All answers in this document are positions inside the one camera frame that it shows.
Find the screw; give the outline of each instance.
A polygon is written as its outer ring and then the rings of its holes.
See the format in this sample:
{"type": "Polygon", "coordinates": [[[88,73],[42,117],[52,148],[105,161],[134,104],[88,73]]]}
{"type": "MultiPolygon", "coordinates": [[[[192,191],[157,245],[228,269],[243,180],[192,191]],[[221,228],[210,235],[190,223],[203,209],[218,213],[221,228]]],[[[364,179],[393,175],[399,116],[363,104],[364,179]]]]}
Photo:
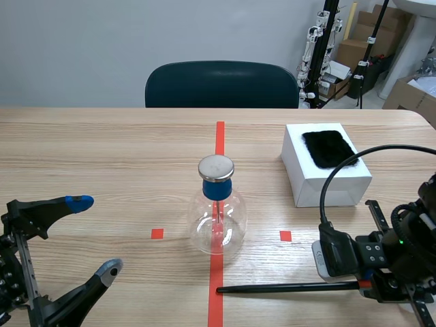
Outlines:
{"type": "Polygon", "coordinates": [[[398,282],[395,279],[389,279],[388,284],[390,287],[397,289],[398,288],[398,282]]]}

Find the blue bottle neck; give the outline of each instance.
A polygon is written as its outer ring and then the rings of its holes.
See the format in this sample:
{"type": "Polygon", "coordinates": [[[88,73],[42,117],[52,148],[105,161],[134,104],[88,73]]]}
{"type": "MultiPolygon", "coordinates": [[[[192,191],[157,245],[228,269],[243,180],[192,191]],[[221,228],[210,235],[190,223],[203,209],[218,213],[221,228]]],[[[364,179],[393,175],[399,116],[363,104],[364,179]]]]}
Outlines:
{"type": "Polygon", "coordinates": [[[203,194],[209,200],[222,201],[227,199],[232,193],[232,180],[228,179],[222,183],[212,183],[203,181],[203,194]]]}

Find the white sink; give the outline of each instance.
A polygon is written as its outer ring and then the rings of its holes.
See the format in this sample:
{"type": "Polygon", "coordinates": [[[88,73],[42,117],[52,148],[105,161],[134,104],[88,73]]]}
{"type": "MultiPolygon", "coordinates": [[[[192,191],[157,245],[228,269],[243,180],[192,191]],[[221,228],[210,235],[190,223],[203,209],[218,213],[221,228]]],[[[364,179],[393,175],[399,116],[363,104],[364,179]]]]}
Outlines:
{"type": "Polygon", "coordinates": [[[394,3],[405,12],[415,14],[416,20],[379,92],[379,96],[383,99],[388,98],[396,80],[415,74],[436,37],[436,0],[394,0],[394,3]]]}
{"type": "Polygon", "coordinates": [[[417,16],[436,18],[436,0],[394,0],[395,5],[417,16]]]}

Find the robotic arm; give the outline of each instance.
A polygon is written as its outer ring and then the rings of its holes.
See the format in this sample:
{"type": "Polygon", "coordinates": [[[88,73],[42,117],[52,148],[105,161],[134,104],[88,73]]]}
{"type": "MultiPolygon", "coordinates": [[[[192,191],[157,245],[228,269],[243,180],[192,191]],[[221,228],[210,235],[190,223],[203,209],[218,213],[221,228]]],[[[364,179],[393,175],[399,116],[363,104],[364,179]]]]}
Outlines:
{"type": "Polygon", "coordinates": [[[0,326],[11,318],[11,311],[24,307],[31,327],[79,327],[110,287],[123,267],[120,259],[107,261],[85,284],[55,301],[41,296],[27,244],[35,236],[47,239],[52,224],[89,209],[93,203],[91,196],[65,196],[7,204],[7,213],[1,216],[4,235],[0,236],[0,326]],[[15,256],[17,251],[21,263],[15,256]]]}

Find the black tripod stand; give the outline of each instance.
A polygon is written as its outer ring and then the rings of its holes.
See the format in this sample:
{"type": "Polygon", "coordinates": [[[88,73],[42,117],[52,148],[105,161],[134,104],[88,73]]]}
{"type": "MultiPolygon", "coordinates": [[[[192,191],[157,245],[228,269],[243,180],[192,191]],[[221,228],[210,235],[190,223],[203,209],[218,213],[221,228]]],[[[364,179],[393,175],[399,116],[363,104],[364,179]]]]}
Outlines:
{"type": "MultiPolygon", "coordinates": [[[[336,13],[337,7],[338,7],[339,1],[332,0],[332,1],[326,1],[326,4],[324,5],[324,10],[330,11],[330,13],[336,13]]],[[[330,99],[327,101],[322,101],[319,97],[319,80],[320,80],[320,72],[321,72],[321,66],[322,62],[324,60],[324,55],[326,54],[326,49],[328,45],[328,38],[330,37],[332,25],[334,22],[334,14],[330,15],[328,25],[326,28],[326,32],[320,39],[320,41],[316,44],[315,50],[313,51],[313,59],[311,63],[311,71],[309,72],[308,79],[310,81],[314,81],[313,83],[309,83],[307,85],[307,92],[313,92],[315,93],[314,99],[308,99],[309,103],[311,104],[311,108],[323,108],[328,102],[330,102],[334,97],[336,97],[353,79],[360,80],[360,109],[362,109],[362,101],[363,101],[363,82],[364,77],[367,74],[368,66],[369,66],[369,57],[371,55],[371,50],[373,48],[373,45],[375,43],[375,38],[377,37],[377,33],[380,28],[381,21],[383,20],[384,14],[386,12],[386,8],[388,7],[389,0],[385,0],[383,3],[383,6],[381,8],[381,12],[379,15],[379,18],[377,19],[377,22],[374,27],[374,31],[371,37],[368,38],[368,47],[365,52],[365,55],[363,59],[359,62],[357,68],[354,70],[351,78],[347,83],[345,83],[338,91],[336,91],[330,99]]]]}

